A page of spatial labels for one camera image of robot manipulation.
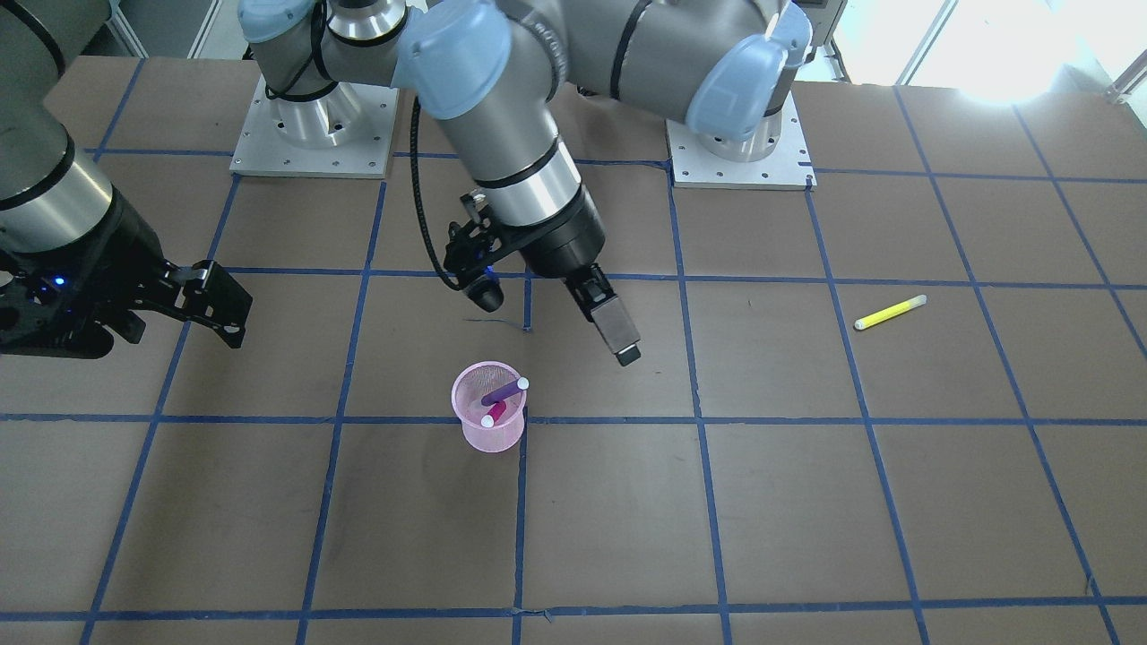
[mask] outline blue joint cap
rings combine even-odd
[[[804,9],[796,2],[789,2],[777,21],[771,39],[788,50],[786,68],[803,65],[805,56],[809,55],[809,46],[812,45],[812,23],[809,22]]]
[[[398,39],[396,87],[413,87],[438,121],[462,116],[490,94],[509,62],[509,21],[493,0],[445,0]]]
[[[242,0],[239,25],[248,42],[273,40],[311,15],[314,0]]]
[[[685,125],[696,133],[748,141],[765,116],[786,55],[762,33],[738,42],[693,95]]]

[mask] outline yellow highlighter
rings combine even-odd
[[[880,325],[884,320],[889,320],[891,318],[896,318],[897,316],[899,316],[902,313],[907,313],[907,312],[912,311],[913,309],[915,309],[918,306],[922,306],[927,302],[928,302],[928,296],[923,296],[923,295],[916,296],[916,297],[914,297],[912,300],[906,300],[906,301],[902,302],[900,304],[894,304],[892,306],[890,306],[888,309],[882,309],[882,310],[877,311],[876,313],[873,313],[872,316],[865,316],[864,318],[861,318],[861,319],[857,320],[856,322],[853,322],[852,326],[856,327],[856,329],[858,332],[861,331],[861,329],[867,329],[868,327],[872,327],[873,325]]]

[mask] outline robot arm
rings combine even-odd
[[[462,200],[469,222],[452,225],[446,248],[458,283],[443,280],[493,311],[501,293],[487,267],[521,252],[538,275],[563,280],[622,365],[640,356],[640,335],[595,263],[604,227],[547,101],[569,80],[749,141],[788,94],[791,50],[803,62],[807,47],[766,36],[785,14],[807,25],[788,0],[442,0],[426,14],[401,0],[312,6],[242,3],[279,98],[334,104],[325,98],[338,81],[416,90],[477,185]]]
[[[104,20],[102,1],[0,2],[0,352],[100,358],[159,311],[237,348],[251,297],[213,262],[179,267],[42,100]]]

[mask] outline black cable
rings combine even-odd
[[[422,103],[418,96],[414,98],[414,107],[411,108],[411,188],[414,193],[414,212],[419,216],[419,230],[422,232],[422,243],[427,247],[427,256],[434,265],[434,272],[447,287],[455,292],[461,292],[462,286],[450,279],[446,270],[438,264],[438,255],[434,250],[434,242],[430,240],[430,228],[427,226],[427,213],[422,208],[422,186],[419,182],[419,117],[422,115]]]
[[[314,8],[311,10],[311,23],[312,23],[312,25],[314,24],[314,22],[318,18],[318,16],[321,16],[322,24],[326,24],[326,25],[329,26],[330,21],[327,20],[327,0],[319,0],[318,2],[314,3]],[[320,37],[319,40],[318,40],[318,42],[315,42],[314,30],[312,29],[311,31],[312,31],[312,36],[311,36],[311,55],[307,56],[306,61],[303,62],[303,65],[298,68],[298,71],[295,72],[295,76],[291,77],[290,81],[287,84],[287,87],[284,87],[282,90],[272,90],[271,85],[268,84],[268,85],[266,85],[263,88],[263,93],[266,95],[266,98],[268,100],[274,100],[274,99],[288,99],[289,100],[289,99],[291,99],[290,91],[295,88],[295,84],[298,83],[298,79],[303,78],[303,73],[306,72],[306,68],[311,67],[311,63],[314,62],[314,55],[315,55],[315,48],[317,48],[315,45],[321,46],[322,38]]]
[[[836,45],[836,38],[828,41],[833,47],[833,55],[829,59],[836,59],[836,64],[841,68],[841,78],[844,83],[852,83],[852,77],[849,76],[849,68],[844,65],[844,56],[841,54],[841,48]]]

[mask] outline pink marker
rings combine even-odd
[[[482,427],[483,428],[494,427],[494,423],[497,423],[498,419],[501,419],[501,415],[505,413],[506,413],[506,402],[499,401],[498,403],[494,403],[494,406],[490,409],[490,412],[482,418]]]

